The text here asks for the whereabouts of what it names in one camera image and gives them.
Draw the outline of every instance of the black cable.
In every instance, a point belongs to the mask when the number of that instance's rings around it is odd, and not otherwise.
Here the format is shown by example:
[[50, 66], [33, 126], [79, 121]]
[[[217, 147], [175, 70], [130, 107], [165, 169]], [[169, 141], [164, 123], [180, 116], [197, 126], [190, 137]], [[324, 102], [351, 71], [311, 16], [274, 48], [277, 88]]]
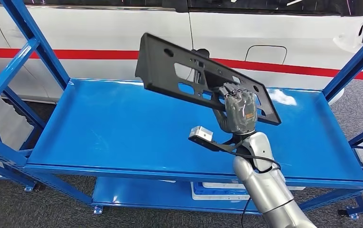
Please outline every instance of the black cable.
[[265, 161], [268, 161], [268, 162], [271, 162], [271, 163], [274, 163], [275, 165], [277, 165], [277, 168], [279, 170], [281, 170], [281, 165], [270, 159], [270, 158], [266, 158], [266, 157], [260, 157], [260, 156], [254, 156], [254, 155], [248, 155], [248, 154], [241, 154], [241, 153], [234, 153], [234, 152], [229, 152], [229, 151], [225, 151], [226, 153], [230, 153], [230, 154], [233, 154], [235, 156], [239, 156], [239, 157], [242, 157], [242, 158], [246, 158], [246, 159], [260, 159], [260, 160], [265, 160]]
[[248, 203], [250, 203], [250, 200], [251, 200], [251, 197], [247, 200], [247, 203], [245, 205], [245, 208], [243, 209], [242, 217], [240, 218], [240, 223], [242, 224], [242, 228], [244, 228], [244, 225], [243, 225], [243, 216], [246, 213], [246, 209], [247, 209]]

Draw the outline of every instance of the black plastic bracket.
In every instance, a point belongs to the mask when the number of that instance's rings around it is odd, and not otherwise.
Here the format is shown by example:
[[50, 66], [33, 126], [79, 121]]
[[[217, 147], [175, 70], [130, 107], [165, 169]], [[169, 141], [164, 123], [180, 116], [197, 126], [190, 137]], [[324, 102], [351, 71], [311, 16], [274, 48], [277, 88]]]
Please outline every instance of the black plastic bracket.
[[[176, 63], [199, 72], [199, 82], [178, 77], [174, 67]], [[225, 105], [218, 99], [208, 99], [204, 95], [219, 97], [218, 88], [224, 83], [240, 84], [257, 95], [260, 102], [257, 108], [262, 114], [258, 116], [260, 122], [273, 125], [281, 123], [262, 83], [148, 33], [141, 38], [135, 76], [143, 80], [145, 89], [220, 111], [225, 111]], [[194, 89], [193, 94], [181, 91], [179, 84], [191, 86]]]

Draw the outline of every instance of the blue metal shelf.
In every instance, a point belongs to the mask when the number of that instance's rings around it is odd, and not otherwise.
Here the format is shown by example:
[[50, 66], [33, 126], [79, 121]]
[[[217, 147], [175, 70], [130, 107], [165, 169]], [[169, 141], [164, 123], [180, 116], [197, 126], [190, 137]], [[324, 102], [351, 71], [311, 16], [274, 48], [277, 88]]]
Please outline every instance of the blue metal shelf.
[[[140, 82], [70, 81], [23, 1], [0, 2], [28, 40], [0, 74], [0, 93], [12, 98], [33, 124], [44, 128], [6, 87], [33, 51], [64, 89], [36, 148], [18, 153], [0, 142], [1, 162], [91, 207], [242, 211], [244, 202], [191, 198], [188, 181], [236, 181], [232, 156], [207, 151], [187, 140], [197, 125], [213, 130], [219, 142], [229, 139], [210, 109], [146, 91]], [[323, 91], [269, 89], [282, 124], [258, 123], [257, 129], [268, 135], [287, 184], [336, 188], [302, 203], [303, 210], [363, 194], [363, 167], [352, 151], [363, 134], [348, 143], [327, 103], [362, 69], [363, 47]], [[53, 173], [98, 176], [93, 197]], [[256, 213], [252, 205], [249, 213]]]
[[[92, 195], [93, 205], [206, 212], [243, 212], [246, 200], [193, 200], [190, 182], [99, 177]], [[251, 202], [247, 214], [258, 214]]]
[[[267, 134], [288, 184], [302, 180], [308, 186], [312, 180], [327, 180], [328, 185], [318, 182], [318, 187], [339, 188], [341, 181], [351, 181], [353, 187], [363, 188], [361, 166], [321, 91], [269, 92], [278, 94], [272, 97], [282, 124], [258, 123], [257, 129]], [[187, 140], [197, 125], [212, 129], [219, 142], [230, 137], [209, 108], [145, 90], [142, 82], [71, 79], [25, 168], [237, 181], [233, 156]]]

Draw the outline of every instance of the lower shelf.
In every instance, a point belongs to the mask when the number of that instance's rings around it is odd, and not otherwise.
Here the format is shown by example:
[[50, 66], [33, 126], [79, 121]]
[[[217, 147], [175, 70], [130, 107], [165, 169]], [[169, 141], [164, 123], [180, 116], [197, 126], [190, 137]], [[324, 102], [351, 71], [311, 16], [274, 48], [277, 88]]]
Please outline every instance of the lower shelf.
[[[99, 177], [93, 205], [242, 213], [246, 200], [193, 200], [190, 182]], [[259, 214], [253, 202], [246, 213]]]

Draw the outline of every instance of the robotic arm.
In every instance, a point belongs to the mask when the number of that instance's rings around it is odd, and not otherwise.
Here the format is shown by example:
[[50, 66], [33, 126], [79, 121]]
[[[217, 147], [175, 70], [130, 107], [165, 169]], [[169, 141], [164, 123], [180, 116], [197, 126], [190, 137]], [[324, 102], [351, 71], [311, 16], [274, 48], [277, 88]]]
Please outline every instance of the robotic arm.
[[[227, 115], [214, 110], [215, 116], [222, 130], [234, 134], [227, 143], [234, 142], [238, 146], [218, 146], [220, 150], [228, 152], [236, 148], [233, 162], [235, 174], [250, 193], [268, 225], [271, 228], [315, 228], [294, 201], [278, 165], [270, 162], [274, 158], [267, 136], [255, 131], [257, 109], [254, 94], [231, 83], [220, 87], [219, 93], [224, 96]], [[205, 139], [203, 135], [212, 136], [203, 127], [196, 127], [189, 139], [200, 144], [203, 144], [202, 140], [207, 143], [211, 141], [211, 138]]]
[[[176, 74], [176, 63], [194, 69], [193, 81]], [[293, 200], [267, 136], [255, 130], [257, 120], [273, 125], [281, 123], [262, 83], [210, 60], [205, 49], [192, 52], [148, 33], [141, 37], [135, 76], [143, 80], [145, 89], [214, 111], [221, 129], [232, 133], [232, 138], [218, 144], [212, 140], [211, 131], [198, 126], [191, 130], [189, 140], [209, 150], [236, 156], [235, 174], [270, 227], [315, 227]], [[192, 87], [194, 92], [182, 91], [180, 84]], [[211, 99], [204, 94], [212, 94]]]

